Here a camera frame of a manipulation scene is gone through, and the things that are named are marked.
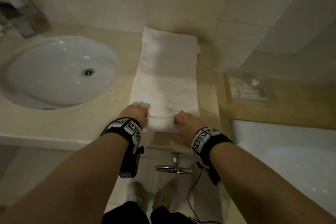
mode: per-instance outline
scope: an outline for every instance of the pants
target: pants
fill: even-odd
[[[150,219],[152,224],[195,224],[182,213],[170,213],[163,206],[155,209],[150,215]],[[149,224],[149,220],[140,206],[136,202],[130,201],[104,214],[101,224],[112,223]]]

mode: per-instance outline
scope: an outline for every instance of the black cable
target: black cable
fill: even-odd
[[[189,193],[188,193],[188,196],[187,196],[188,204],[189,204],[189,206],[190,206],[192,212],[193,212],[194,215],[196,216],[197,220],[194,219],[194,218],[191,218],[191,217],[188,217],[188,218],[191,219],[191,220],[193,220],[193,221],[196,221],[196,222],[198,222],[198,223],[200,223],[200,224],[206,224],[206,223],[216,223],[216,224],[221,224],[221,223],[218,222],[218,221],[203,221],[203,222],[201,222],[201,220],[198,218],[197,214],[195,213],[194,209],[191,207],[191,204],[190,204],[190,202],[189,202],[189,196],[190,196],[190,193],[191,193],[191,191],[193,190],[193,188],[195,187],[195,185],[196,185],[196,183],[198,182],[198,180],[201,178],[202,173],[203,173],[203,168],[202,168],[201,173],[199,174],[197,180],[195,181],[194,185],[193,185],[193,186],[191,187],[191,189],[189,190]]]

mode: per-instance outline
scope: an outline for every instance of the wristband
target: wristband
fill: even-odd
[[[116,133],[129,142],[119,171],[121,178],[134,178],[137,175],[140,154],[145,150],[143,146],[138,148],[141,140],[140,131],[141,126],[137,120],[125,117],[112,121],[100,135]]]
[[[196,133],[191,143],[197,166],[206,170],[209,178],[215,185],[217,185],[221,178],[212,165],[209,154],[215,145],[225,142],[233,143],[229,138],[214,128],[202,128]]]

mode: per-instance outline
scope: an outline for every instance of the person's left arm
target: person's left arm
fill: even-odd
[[[144,128],[147,107],[130,105],[119,117]],[[0,217],[2,224],[101,223],[128,141],[107,133],[72,154]]]

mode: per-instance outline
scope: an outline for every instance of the chrome faucet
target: chrome faucet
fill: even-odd
[[[10,3],[0,2],[0,13],[13,25],[25,39],[29,39],[36,35],[24,16],[32,17],[35,14],[34,9],[30,5],[23,5],[15,8]]]

